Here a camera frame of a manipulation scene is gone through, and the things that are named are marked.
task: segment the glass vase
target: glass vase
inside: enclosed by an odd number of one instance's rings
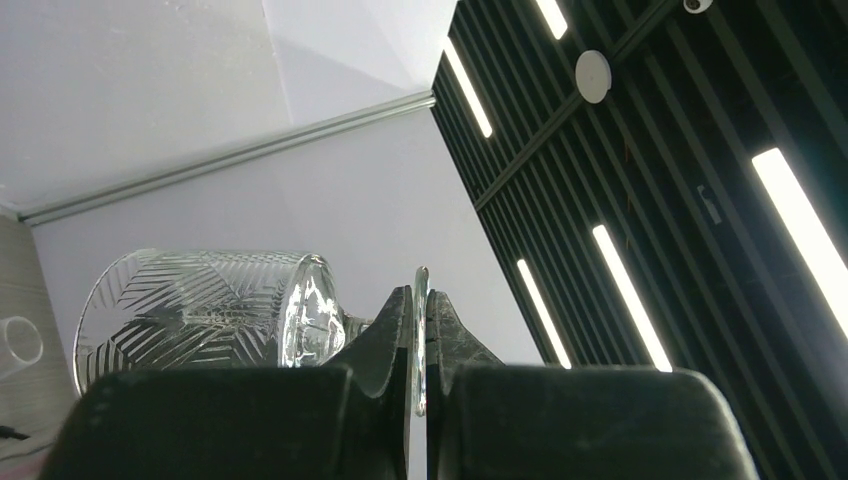
[[[367,325],[339,306],[319,255],[139,250],[91,291],[74,376],[83,393],[123,370],[320,365]]]

